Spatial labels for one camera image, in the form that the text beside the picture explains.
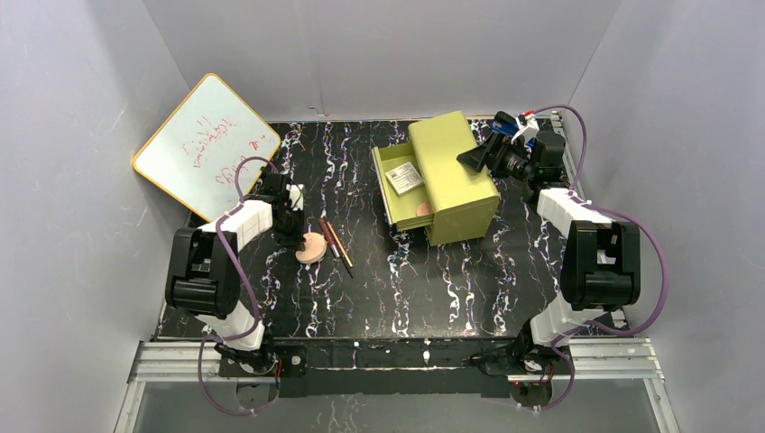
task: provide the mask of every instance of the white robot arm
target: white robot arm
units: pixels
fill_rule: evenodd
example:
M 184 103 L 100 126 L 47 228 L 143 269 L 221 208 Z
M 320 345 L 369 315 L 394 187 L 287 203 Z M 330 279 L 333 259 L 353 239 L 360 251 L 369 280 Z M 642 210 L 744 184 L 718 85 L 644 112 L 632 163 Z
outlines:
M 279 246 L 302 249 L 302 186 L 290 184 L 286 176 L 264 173 L 255 194 L 226 212 L 221 231 L 231 249 L 238 254 L 254 238 L 270 229 L 276 232 Z M 241 278 L 232 258 L 217 236 L 216 219 L 199 228 L 184 227 L 173 238 L 170 269 L 165 289 L 169 305 L 185 309 L 209 325 L 220 336 L 251 334 L 226 342 L 242 351 L 260 349 L 265 333 L 259 311 L 251 314 L 239 300 Z

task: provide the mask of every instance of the yellow drawer cabinet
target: yellow drawer cabinet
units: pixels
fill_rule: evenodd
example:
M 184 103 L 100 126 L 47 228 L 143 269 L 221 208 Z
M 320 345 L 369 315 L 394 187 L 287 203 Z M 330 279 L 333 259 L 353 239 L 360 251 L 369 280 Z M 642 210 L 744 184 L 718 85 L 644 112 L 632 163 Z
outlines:
M 500 202 L 488 171 L 474 173 L 456 156 L 473 149 L 475 138 L 462 112 L 440 115 L 409 126 L 410 140 L 372 149 L 388 223 L 396 229 L 425 227 L 431 245 L 483 237 Z M 385 172 L 411 162 L 425 184 L 397 195 Z M 430 215 L 417 216 L 429 202 Z

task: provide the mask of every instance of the pink object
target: pink object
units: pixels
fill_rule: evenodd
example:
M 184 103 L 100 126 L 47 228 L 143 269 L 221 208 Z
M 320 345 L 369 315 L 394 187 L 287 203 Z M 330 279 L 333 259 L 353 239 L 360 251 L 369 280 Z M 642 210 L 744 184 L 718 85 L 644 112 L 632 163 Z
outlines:
M 417 206 L 417 216 L 418 217 L 424 217 L 425 215 L 430 215 L 433 213 L 433 208 L 430 207 L 429 201 L 423 201 L 422 203 Z

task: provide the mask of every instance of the white card in drawer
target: white card in drawer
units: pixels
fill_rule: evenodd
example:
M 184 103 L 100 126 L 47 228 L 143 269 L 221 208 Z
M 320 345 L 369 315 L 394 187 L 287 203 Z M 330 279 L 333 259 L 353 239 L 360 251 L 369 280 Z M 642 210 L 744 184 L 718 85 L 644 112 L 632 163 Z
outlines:
M 417 169 L 411 165 L 411 162 L 406 162 L 386 172 L 385 177 L 388 178 L 398 195 L 409 192 L 425 183 L 419 173 L 417 173 Z

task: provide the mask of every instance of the glass panel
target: glass panel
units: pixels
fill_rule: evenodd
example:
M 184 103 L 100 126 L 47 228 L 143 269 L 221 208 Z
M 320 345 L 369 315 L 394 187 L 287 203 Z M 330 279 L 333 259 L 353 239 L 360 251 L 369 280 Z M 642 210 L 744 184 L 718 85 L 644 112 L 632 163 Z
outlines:
M 555 381 L 561 393 L 566 381 Z M 210 383 L 219 403 L 236 408 L 236 385 Z M 267 386 L 240 387 L 244 404 L 265 402 Z M 147 383 L 135 431 L 659 432 L 643 380 L 579 381 L 568 399 L 542 413 L 477 395 L 332 395 L 279 399 L 257 417 L 232 417 L 210 406 L 196 383 Z

